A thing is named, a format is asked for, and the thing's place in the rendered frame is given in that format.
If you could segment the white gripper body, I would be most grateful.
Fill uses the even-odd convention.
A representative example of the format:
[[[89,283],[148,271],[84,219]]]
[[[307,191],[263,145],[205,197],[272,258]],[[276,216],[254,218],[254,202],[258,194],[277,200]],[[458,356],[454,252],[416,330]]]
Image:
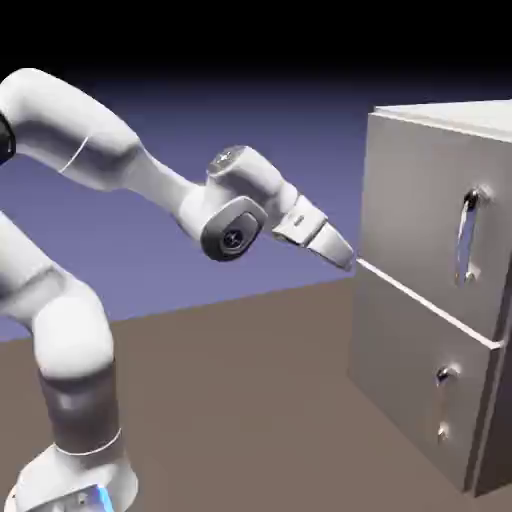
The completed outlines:
[[[354,250],[329,222],[313,236],[307,249],[343,271],[352,269]]]

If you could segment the large grey cabinet door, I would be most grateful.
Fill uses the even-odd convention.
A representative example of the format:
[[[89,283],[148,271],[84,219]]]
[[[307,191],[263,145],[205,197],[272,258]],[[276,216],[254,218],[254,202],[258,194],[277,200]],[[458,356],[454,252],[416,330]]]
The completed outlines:
[[[466,192],[487,186],[472,263],[458,287]],[[360,256],[481,335],[504,337],[512,304],[512,132],[379,109],[368,117]]]

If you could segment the grey cabinet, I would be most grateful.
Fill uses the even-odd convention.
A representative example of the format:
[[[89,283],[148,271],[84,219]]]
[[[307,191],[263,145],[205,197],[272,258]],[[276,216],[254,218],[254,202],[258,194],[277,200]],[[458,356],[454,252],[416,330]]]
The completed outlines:
[[[459,490],[512,483],[512,99],[368,117],[348,373]]]

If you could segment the small grey cabinet door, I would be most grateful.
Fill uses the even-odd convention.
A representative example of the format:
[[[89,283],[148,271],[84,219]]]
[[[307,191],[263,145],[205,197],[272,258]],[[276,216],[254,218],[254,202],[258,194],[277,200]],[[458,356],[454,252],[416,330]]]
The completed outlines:
[[[348,373],[357,387],[458,489],[471,486],[484,394],[502,345],[360,260]],[[436,370],[460,366],[450,389],[450,436],[436,440]]]

